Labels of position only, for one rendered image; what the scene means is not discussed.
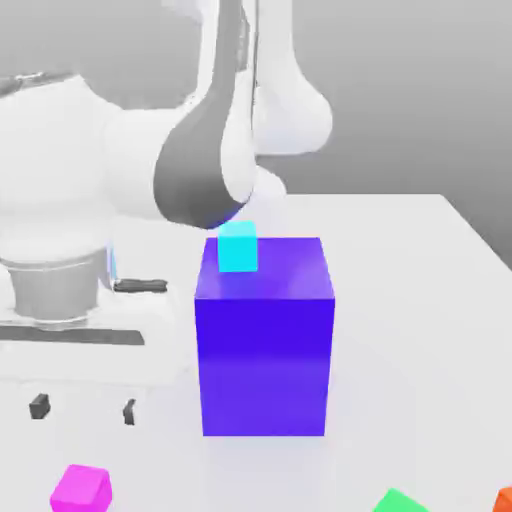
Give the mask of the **small green cube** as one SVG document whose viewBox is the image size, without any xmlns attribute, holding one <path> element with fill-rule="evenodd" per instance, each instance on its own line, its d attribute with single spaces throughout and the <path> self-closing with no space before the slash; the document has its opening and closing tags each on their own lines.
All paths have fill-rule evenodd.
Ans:
<svg viewBox="0 0 512 512">
<path fill-rule="evenodd" d="M 429 512 L 429 510 L 408 495 L 390 488 L 372 512 Z"/>
</svg>

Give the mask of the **small cyan cube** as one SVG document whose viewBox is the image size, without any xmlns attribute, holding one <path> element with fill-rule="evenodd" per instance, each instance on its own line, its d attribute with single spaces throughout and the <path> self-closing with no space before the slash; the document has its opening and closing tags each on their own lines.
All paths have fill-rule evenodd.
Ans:
<svg viewBox="0 0 512 512">
<path fill-rule="evenodd" d="M 221 273 L 256 272 L 258 238 L 252 221 L 230 221 L 218 232 L 218 267 Z"/>
</svg>

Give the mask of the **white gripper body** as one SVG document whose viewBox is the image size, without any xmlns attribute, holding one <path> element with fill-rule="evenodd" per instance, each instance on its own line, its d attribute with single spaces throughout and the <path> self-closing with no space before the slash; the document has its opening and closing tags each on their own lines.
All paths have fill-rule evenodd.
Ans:
<svg viewBox="0 0 512 512">
<path fill-rule="evenodd" d="M 0 315 L 0 380 L 156 386 L 185 367 L 185 331 L 171 315 L 38 323 Z"/>
</svg>

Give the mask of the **large purple box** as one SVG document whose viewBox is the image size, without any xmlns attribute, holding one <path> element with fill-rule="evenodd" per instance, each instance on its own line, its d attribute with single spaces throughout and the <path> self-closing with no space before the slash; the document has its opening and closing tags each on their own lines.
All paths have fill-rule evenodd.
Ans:
<svg viewBox="0 0 512 512">
<path fill-rule="evenodd" d="M 325 432 L 335 294 L 317 237 L 261 238 L 255 272 L 206 241 L 194 297 L 206 436 Z"/>
</svg>

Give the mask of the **small magenta cube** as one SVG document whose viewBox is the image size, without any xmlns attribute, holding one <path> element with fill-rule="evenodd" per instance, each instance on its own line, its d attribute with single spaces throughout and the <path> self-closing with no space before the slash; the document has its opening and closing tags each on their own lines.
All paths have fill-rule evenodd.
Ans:
<svg viewBox="0 0 512 512">
<path fill-rule="evenodd" d="M 72 464 L 50 497 L 53 512 L 107 512 L 113 498 L 106 469 Z"/>
</svg>

